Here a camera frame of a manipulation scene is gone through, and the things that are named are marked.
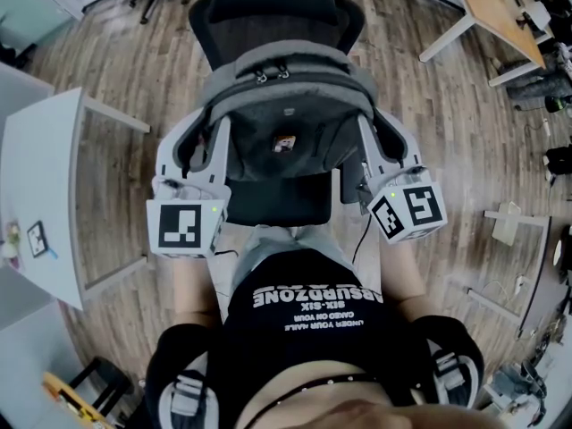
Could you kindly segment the wooden desk with white legs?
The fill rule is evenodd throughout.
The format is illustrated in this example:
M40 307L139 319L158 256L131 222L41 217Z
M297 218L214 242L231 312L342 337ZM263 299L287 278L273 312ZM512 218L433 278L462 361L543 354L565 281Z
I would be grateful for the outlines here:
M523 28L518 26L507 0L461 0L461 2L465 9L464 16L419 55L420 62L429 62L467 30L478 26L513 47L528 60L527 63L490 79L488 84L491 87L498 87L545 67L543 55L533 32L527 26Z

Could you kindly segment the person's grey trousers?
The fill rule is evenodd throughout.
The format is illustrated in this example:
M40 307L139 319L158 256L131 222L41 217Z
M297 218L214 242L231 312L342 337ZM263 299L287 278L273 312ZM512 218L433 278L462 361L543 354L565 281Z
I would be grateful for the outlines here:
M327 226L307 225L292 231L290 228L259 224L252 231L240 253L231 280L230 295L267 257L302 249L313 249L357 275L355 267L343 255Z

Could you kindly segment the person's black printed t-shirt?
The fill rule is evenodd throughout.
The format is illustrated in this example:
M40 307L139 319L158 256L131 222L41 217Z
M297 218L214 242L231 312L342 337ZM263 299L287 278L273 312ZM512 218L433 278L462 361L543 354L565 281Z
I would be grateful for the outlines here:
M254 396L294 366L332 361L349 373L307 379L272 402L338 383L374 383L391 402L469 406L484 360L457 319L412 322L347 268L313 249L267 257L230 298L214 329L179 324L160 337L147 369L153 429L233 429Z

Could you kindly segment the black framed marker card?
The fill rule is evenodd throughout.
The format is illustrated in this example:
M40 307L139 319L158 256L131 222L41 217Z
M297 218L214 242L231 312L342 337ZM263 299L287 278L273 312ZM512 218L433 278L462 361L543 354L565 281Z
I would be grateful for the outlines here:
M31 255L36 258L45 254L49 250L44 226L41 221L36 221L27 230L27 238L30 246Z

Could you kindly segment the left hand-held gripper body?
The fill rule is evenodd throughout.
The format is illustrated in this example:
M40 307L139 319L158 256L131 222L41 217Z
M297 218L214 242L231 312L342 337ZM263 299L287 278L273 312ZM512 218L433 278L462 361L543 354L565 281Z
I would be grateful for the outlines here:
M186 185L156 176L146 203L149 247L164 257L210 257L227 218L231 189Z

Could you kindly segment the grey backpack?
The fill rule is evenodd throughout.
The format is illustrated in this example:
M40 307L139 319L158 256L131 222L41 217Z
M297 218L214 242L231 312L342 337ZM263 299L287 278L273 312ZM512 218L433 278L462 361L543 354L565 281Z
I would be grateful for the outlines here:
M374 116L372 74L339 50L305 40L258 46L213 71L197 104L231 121L233 181L329 172L358 149L358 116Z

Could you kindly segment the yellow tool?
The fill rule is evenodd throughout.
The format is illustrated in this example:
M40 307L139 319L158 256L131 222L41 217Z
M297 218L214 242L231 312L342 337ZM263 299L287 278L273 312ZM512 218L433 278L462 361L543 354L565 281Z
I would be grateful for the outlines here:
M75 418L82 429L116 429L69 384L56 375L44 372L42 387L60 408Z

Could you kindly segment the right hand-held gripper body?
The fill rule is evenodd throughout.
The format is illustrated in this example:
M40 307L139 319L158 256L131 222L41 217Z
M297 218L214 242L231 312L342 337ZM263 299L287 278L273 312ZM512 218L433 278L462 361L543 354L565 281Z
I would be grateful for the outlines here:
M423 164L380 174L366 183L366 208L386 242L423 238L448 223L442 190Z

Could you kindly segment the black office chair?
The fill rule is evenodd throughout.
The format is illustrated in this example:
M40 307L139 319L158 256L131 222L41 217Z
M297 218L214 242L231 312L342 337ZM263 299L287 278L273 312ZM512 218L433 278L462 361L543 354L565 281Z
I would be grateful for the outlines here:
M189 24L212 73L258 46L283 40L330 46L349 58L365 16L350 0L197 0L189 10ZM334 169L263 181L233 181L226 173L228 220L245 226L327 223Z

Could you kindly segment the person's right forearm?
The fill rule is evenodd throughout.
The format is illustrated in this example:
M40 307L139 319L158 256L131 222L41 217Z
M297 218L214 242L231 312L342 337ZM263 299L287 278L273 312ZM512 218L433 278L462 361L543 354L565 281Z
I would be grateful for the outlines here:
M381 290L410 322L434 315L411 244L380 243Z

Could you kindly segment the person's left forearm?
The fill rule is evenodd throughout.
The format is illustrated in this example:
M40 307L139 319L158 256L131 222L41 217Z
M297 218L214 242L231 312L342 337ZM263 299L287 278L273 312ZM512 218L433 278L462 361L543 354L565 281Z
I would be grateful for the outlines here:
M177 258L172 271L174 324L218 327L222 318L206 259Z

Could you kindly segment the small flower bouquet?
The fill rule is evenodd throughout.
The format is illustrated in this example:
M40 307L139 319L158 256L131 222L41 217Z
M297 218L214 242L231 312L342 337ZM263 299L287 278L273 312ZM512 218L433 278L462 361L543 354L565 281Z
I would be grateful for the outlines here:
M21 230L16 222L6 225L5 237L0 247L3 260L14 270L20 268Z

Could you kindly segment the black stool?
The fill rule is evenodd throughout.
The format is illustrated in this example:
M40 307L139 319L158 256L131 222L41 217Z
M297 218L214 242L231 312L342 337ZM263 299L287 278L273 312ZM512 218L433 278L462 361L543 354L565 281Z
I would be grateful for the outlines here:
M105 385L104 390L91 404L91 407L101 416L108 416L122 397L134 392L129 376L104 357L94 357L79 374L68 382L69 387L76 390L92 374L95 374Z

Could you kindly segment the white box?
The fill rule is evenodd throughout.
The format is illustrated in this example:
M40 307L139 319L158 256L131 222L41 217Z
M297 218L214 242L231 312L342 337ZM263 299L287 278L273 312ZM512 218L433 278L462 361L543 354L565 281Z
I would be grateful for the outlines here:
M521 215L521 208L510 201L508 203L501 203L498 212L505 215ZM518 222L513 220L496 220L492 230L492 237L511 247L516 238L517 227Z

